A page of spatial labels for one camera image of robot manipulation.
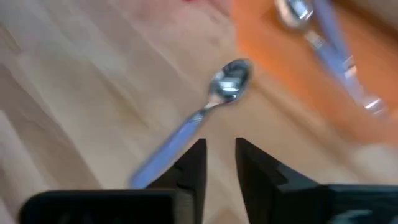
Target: silver spoon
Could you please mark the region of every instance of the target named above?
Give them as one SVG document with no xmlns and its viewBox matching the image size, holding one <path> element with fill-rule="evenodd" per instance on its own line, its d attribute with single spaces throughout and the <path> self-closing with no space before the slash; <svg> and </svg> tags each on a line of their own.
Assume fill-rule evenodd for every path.
<svg viewBox="0 0 398 224">
<path fill-rule="evenodd" d="M 308 28 L 309 21 L 313 15 L 313 7 L 308 0 L 275 0 L 280 19 L 285 26 L 295 30 L 301 30 L 305 39 L 312 46 L 325 66 L 332 72 L 333 76 L 343 85 L 351 97 L 369 112 L 375 115 L 384 114 L 386 106 L 382 100 L 375 95 L 366 93 L 357 78 L 357 69 L 352 56 L 344 58 L 332 48 L 323 37 Z M 332 37 L 338 40 L 337 34 Z M 343 49 L 342 40 L 334 43 Z"/>
<path fill-rule="evenodd" d="M 145 161 L 130 179 L 130 188 L 143 189 L 167 168 L 175 156 L 195 134 L 205 116 L 217 106 L 239 99 L 251 76 L 252 65 L 248 60 L 234 60 L 218 71 L 210 83 L 207 104 L 191 115 L 156 151 Z"/>
</svg>

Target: wooden floor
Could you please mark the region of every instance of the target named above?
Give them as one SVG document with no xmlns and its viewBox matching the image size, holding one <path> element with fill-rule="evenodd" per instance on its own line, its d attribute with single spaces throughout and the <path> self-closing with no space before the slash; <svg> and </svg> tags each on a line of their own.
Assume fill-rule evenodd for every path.
<svg viewBox="0 0 398 224">
<path fill-rule="evenodd" d="M 2 224 L 44 190 L 126 188 L 205 103 L 214 72 L 241 56 L 228 15 L 208 1 L 0 0 L 0 31 Z M 321 183 L 398 183 L 395 150 L 332 129 L 320 141 L 269 96 L 289 94 L 256 72 L 266 84 L 255 78 L 192 139 L 208 141 L 204 223 L 248 222 L 236 137 Z"/>
</svg>

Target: spoon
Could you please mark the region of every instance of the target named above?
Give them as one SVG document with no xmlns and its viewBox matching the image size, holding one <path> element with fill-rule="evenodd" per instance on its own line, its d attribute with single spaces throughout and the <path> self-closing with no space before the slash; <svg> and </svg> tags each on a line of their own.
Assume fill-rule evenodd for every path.
<svg viewBox="0 0 398 224">
<path fill-rule="evenodd" d="M 327 44 L 325 39 L 315 31 L 307 28 L 314 12 L 309 1 L 275 0 L 275 4 L 282 23 L 288 28 L 303 32 L 307 42 L 354 101 L 363 105 L 372 114 L 384 114 L 386 107 L 382 100 L 378 96 L 366 93 L 360 84 L 352 55 L 348 53 L 336 28 L 330 7 L 324 1 L 326 0 L 315 0 L 317 15 L 334 47 Z"/>
<path fill-rule="evenodd" d="M 209 87 L 207 104 L 191 115 L 145 161 L 130 179 L 130 188 L 143 189 L 167 168 L 184 145 L 195 134 L 206 115 L 217 106 L 232 103 L 240 98 L 251 76 L 252 65 L 246 59 L 234 60 L 218 71 Z"/>
</svg>

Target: wood grain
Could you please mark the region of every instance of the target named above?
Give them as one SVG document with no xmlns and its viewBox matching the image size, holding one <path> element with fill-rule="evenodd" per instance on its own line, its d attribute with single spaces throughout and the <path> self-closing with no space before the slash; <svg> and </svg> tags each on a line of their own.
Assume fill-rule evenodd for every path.
<svg viewBox="0 0 398 224">
<path fill-rule="evenodd" d="M 43 190 L 125 188 L 144 159 L 205 103 L 213 74 L 243 56 L 235 24 L 208 1 L 0 0 L 0 22 L 20 48 L 16 54 L 0 39 L 0 202 L 12 218 Z M 272 49 L 292 44 L 309 66 L 300 71 L 322 71 L 298 37 L 267 25 Z M 355 32 L 364 35 L 364 29 Z M 395 53 L 377 45 L 378 37 L 363 39 L 376 50 L 384 47 L 390 73 Z M 333 120 L 275 80 L 278 69 L 284 75 L 292 69 L 264 59 L 269 71 L 256 67 L 242 100 L 215 111 L 190 143 L 207 139 L 205 223 L 248 222 L 234 163 L 236 137 L 322 183 L 398 182 L 387 172 L 398 161 L 393 147 L 343 138 Z M 358 57 L 361 66 L 370 60 L 382 63 L 369 54 Z M 320 82 L 333 86 L 327 78 Z"/>
</svg>

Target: orange object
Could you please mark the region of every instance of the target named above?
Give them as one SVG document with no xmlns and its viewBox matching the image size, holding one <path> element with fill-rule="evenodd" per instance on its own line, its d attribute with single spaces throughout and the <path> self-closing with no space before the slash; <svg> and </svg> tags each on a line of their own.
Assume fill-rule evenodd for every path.
<svg viewBox="0 0 398 224">
<path fill-rule="evenodd" d="M 240 48 L 340 134 L 398 146 L 398 123 L 392 119 L 398 107 L 398 43 L 353 12 L 335 9 L 358 66 L 358 78 L 387 103 L 386 119 L 375 118 L 355 104 L 328 75 L 302 35 L 282 25 L 273 0 L 234 0 L 231 17 Z"/>
</svg>

